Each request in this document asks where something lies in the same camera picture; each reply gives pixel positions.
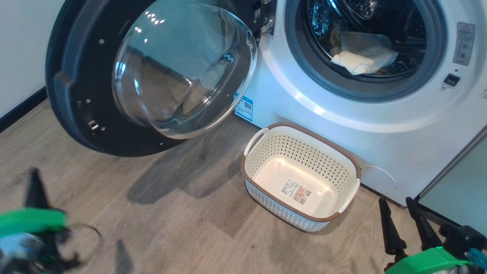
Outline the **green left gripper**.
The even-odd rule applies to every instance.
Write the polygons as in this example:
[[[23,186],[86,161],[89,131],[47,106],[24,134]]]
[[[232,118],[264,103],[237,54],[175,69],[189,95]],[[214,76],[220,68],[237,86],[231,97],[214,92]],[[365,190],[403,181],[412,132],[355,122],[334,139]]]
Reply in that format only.
[[[27,208],[0,214],[1,237],[17,233],[58,232],[67,227],[66,213],[53,210],[49,203],[38,168],[30,172],[25,206]]]

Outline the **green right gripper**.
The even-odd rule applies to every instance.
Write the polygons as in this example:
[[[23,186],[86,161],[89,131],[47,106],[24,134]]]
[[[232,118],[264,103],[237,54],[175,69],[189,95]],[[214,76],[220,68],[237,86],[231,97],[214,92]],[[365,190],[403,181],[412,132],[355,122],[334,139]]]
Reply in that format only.
[[[392,266],[385,269],[385,274],[434,274],[453,269],[458,266],[472,266],[468,260],[459,260],[443,247],[443,242],[437,236],[428,220],[422,214],[417,201],[406,198],[407,209],[416,224],[423,252],[407,256],[404,250],[407,245],[400,238],[391,218],[391,210],[386,198],[379,198],[379,209],[383,233],[385,253],[393,256],[405,256]]]

